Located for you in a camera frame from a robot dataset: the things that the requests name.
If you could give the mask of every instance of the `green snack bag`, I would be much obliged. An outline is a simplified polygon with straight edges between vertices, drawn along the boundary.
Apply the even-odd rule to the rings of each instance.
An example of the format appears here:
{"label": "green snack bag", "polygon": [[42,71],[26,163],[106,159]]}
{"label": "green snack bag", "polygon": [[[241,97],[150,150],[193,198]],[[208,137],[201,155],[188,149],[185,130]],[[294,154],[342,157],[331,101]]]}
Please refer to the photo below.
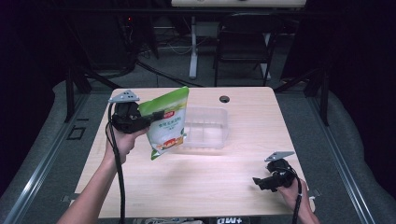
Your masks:
{"label": "green snack bag", "polygon": [[189,88],[182,87],[139,105],[142,116],[164,110],[163,119],[151,123],[147,133],[151,144],[151,160],[183,143]]}

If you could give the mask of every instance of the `forearm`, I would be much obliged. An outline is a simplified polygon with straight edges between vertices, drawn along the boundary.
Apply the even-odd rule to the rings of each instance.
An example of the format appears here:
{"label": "forearm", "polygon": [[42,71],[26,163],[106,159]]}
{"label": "forearm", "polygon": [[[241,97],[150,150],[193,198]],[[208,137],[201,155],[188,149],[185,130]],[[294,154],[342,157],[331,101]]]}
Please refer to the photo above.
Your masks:
{"label": "forearm", "polygon": [[103,160],[88,185],[58,223],[95,223],[116,173],[114,160]]}
{"label": "forearm", "polygon": [[298,213],[298,218],[303,224],[320,224],[319,219],[312,212],[311,207],[305,206],[300,208]]}

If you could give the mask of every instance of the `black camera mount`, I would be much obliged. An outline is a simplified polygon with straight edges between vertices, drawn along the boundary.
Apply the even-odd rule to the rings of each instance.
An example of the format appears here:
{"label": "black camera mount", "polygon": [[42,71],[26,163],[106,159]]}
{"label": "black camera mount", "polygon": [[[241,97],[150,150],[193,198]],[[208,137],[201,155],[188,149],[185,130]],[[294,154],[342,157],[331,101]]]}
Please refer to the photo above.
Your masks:
{"label": "black camera mount", "polygon": [[278,187],[290,187],[296,174],[289,163],[283,158],[293,153],[294,152],[274,152],[265,160],[270,161],[266,168],[272,176],[264,179],[253,177],[254,183],[258,185],[261,190],[270,189],[272,192],[275,192]]}
{"label": "black camera mount", "polygon": [[116,103],[111,122],[123,133],[135,133],[147,128],[153,121],[163,119],[163,110],[142,117],[138,110],[139,104],[136,102],[139,98],[131,91],[124,91],[108,101],[111,104]]}

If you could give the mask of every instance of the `gray carpet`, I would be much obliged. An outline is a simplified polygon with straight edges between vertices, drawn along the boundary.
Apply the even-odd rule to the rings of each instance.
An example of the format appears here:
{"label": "gray carpet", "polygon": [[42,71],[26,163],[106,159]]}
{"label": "gray carpet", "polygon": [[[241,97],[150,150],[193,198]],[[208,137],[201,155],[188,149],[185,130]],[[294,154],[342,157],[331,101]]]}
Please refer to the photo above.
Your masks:
{"label": "gray carpet", "polygon": [[[278,48],[271,69],[272,79],[267,83],[270,87],[274,88],[282,84],[279,76],[291,41],[292,36],[289,35],[282,36],[278,41]],[[171,49],[160,49],[159,60],[149,53],[142,55],[139,59],[141,62],[167,74],[211,87],[214,77],[212,69],[214,48],[212,44],[211,40],[206,39],[199,47],[198,77],[195,80],[188,79],[189,52],[178,54]],[[220,86],[261,85],[261,82],[257,80],[260,77],[260,69],[251,71],[250,65],[221,66],[220,71],[222,77],[230,78],[221,80],[219,82]],[[237,71],[236,75],[247,74],[246,76],[253,79],[248,80],[246,76],[236,77],[232,71]],[[164,77],[157,77],[139,66],[131,74],[111,80],[123,87],[130,88],[179,86],[175,82]],[[52,147],[53,139],[65,126],[68,127],[68,130],[62,136],[63,141],[59,144],[59,153],[56,155],[56,160],[54,160],[45,181],[31,204],[27,206],[28,209],[22,216],[21,223],[54,223],[67,208],[68,203],[62,203],[61,199],[64,195],[70,195],[75,190],[100,119],[103,116],[106,100],[111,93],[108,87],[98,81],[90,80],[90,82],[93,86],[90,95],[84,96],[76,93],[76,98],[85,103],[69,126],[63,123],[65,118],[64,84],[61,83],[54,89],[56,101],[49,118],[20,172],[0,201],[0,222],[6,220],[9,211],[18,200],[35,168]],[[322,193],[322,196],[315,200],[316,214],[322,223],[364,223],[364,221],[361,221],[346,184],[335,165],[332,146],[323,132],[320,125],[321,121],[315,116],[317,111],[309,103],[310,99],[305,98],[301,92],[303,87],[304,83],[299,84],[288,92],[277,94],[276,98],[303,167],[306,181],[311,189],[319,189]],[[375,183],[374,177],[363,160],[363,148],[359,134],[342,104],[332,94],[329,104],[329,122],[331,124],[329,129],[346,159],[347,167],[355,177],[354,179],[361,190],[361,196],[367,202],[374,220],[376,223],[395,223],[396,202]],[[79,140],[73,139],[79,138],[82,130],[84,130],[84,133],[81,138]],[[291,217],[289,216],[261,218],[262,224],[290,223],[290,221]],[[118,220],[115,218],[102,219],[100,223],[118,223]]]}

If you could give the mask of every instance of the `human hand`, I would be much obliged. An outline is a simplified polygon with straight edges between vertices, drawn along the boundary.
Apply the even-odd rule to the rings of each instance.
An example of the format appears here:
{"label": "human hand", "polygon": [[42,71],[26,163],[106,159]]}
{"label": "human hand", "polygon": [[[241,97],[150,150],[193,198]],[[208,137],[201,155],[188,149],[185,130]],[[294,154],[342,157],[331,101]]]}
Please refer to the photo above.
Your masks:
{"label": "human hand", "polygon": [[[300,203],[300,209],[298,217],[302,221],[302,223],[320,223],[318,218],[314,215],[311,210],[311,206],[308,198],[308,189],[305,181],[300,179],[301,187],[302,187],[302,199]],[[286,205],[294,210],[296,205],[296,199],[298,196],[298,181],[297,178],[294,178],[290,187],[278,187],[277,191],[282,195],[283,199],[286,202]]]}
{"label": "human hand", "polygon": [[[114,137],[116,139],[117,148],[120,153],[121,164],[126,162],[126,155],[129,154],[129,152],[134,148],[134,141],[136,140],[136,138],[142,134],[147,133],[147,131],[149,130],[149,127],[147,127],[145,129],[137,131],[135,133],[122,133],[122,132],[118,131],[117,129],[115,129],[114,127],[111,127],[111,128],[113,129]],[[107,135],[111,136],[109,129],[110,129],[110,126],[107,126],[107,128],[106,128]],[[104,160],[107,160],[107,159],[114,160],[113,146],[111,146],[108,139],[106,142],[106,153],[105,153]]]}

